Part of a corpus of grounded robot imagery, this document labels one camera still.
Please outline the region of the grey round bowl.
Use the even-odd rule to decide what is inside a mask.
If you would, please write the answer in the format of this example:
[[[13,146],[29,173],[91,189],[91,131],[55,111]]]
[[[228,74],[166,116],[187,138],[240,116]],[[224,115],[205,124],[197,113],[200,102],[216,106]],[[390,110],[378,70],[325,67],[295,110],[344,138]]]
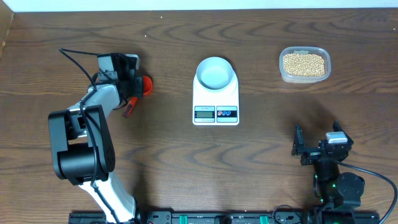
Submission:
[[[200,62],[195,76],[203,87],[210,90],[220,90],[232,82],[235,74],[231,64],[226,59],[209,57]]]

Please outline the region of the clear plastic container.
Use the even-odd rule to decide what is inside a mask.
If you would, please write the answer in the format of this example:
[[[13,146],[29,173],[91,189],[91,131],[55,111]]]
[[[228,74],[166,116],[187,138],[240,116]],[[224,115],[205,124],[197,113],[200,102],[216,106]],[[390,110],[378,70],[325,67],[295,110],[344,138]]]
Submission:
[[[279,55],[279,70],[287,83],[322,82],[331,74],[331,58],[319,47],[287,47]]]

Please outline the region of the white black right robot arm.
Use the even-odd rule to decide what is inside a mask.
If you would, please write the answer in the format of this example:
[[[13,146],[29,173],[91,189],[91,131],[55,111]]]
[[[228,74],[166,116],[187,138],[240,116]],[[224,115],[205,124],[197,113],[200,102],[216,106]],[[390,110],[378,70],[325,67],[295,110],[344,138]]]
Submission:
[[[355,208],[361,205],[365,181],[352,173],[341,173],[338,163],[345,160],[353,140],[338,122],[333,131],[319,141],[317,147],[307,147],[299,125],[295,125],[292,155],[300,156],[303,166],[314,167],[313,189],[321,205],[306,211],[302,223],[356,223]]]

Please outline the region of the white digital kitchen scale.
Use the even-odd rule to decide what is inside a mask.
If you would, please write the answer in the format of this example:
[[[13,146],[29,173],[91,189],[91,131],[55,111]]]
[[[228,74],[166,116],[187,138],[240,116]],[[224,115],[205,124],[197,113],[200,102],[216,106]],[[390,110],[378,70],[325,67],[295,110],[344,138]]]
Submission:
[[[236,73],[232,82],[220,90],[203,87],[193,80],[192,123],[197,126],[236,126],[240,122],[239,82]]]

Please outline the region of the soybeans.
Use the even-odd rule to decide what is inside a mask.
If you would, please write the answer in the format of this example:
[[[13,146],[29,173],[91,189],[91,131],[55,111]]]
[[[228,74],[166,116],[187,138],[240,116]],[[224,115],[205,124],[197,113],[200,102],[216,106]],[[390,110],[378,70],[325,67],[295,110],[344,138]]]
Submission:
[[[320,77],[325,75],[325,60],[315,54],[286,54],[282,57],[284,70],[292,76]]]

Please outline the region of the orange plastic measuring scoop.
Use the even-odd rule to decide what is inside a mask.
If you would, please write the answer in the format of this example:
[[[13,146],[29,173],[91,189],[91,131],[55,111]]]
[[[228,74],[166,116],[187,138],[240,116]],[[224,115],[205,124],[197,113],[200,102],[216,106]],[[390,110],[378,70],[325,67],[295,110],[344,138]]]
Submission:
[[[148,96],[152,90],[153,90],[153,82],[152,79],[148,76],[143,76],[143,96]],[[127,106],[124,109],[123,117],[128,118],[130,114],[132,113],[136,103],[137,103],[138,97],[132,97]]]

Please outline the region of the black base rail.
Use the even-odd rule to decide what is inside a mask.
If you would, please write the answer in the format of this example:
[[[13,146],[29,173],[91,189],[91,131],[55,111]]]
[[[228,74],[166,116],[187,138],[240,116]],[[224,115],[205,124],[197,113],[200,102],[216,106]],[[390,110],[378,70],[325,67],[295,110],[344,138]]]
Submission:
[[[108,223],[104,213],[70,213],[69,224],[83,223]],[[294,212],[271,213],[173,213],[173,212],[149,212],[147,224],[266,224],[266,223],[302,223],[302,219]],[[332,218],[323,223],[379,223],[379,215],[376,213],[357,213],[351,221],[347,215],[343,218]]]

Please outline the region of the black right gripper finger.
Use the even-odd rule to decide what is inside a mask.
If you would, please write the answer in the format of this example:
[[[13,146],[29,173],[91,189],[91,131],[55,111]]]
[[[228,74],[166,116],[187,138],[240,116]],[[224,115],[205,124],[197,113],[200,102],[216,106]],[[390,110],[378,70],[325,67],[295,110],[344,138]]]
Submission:
[[[339,122],[337,120],[334,121],[334,123],[333,123],[333,131],[334,132],[343,132],[345,134],[345,136],[348,137],[348,135],[345,133],[345,131],[340,126],[340,124],[339,124]]]
[[[295,125],[294,129],[294,142],[292,146],[292,156],[298,156],[303,153],[304,150],[304,140],[302,136],[302,129],[300,128],[299,125]]]

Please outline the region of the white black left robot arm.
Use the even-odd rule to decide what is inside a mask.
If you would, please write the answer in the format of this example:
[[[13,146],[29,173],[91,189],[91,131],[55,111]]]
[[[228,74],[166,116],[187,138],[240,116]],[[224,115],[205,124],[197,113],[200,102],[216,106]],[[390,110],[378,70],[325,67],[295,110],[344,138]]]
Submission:
[[[136,199],[115,171],[116,156],[108,129],[109,114],[133,96],[142,97],[136,54],[96,54],[99,71],[88,75],[86,95],[75,105],[48,116],[56,176],[88,192],[102,208],[106,223],[146,223]]]

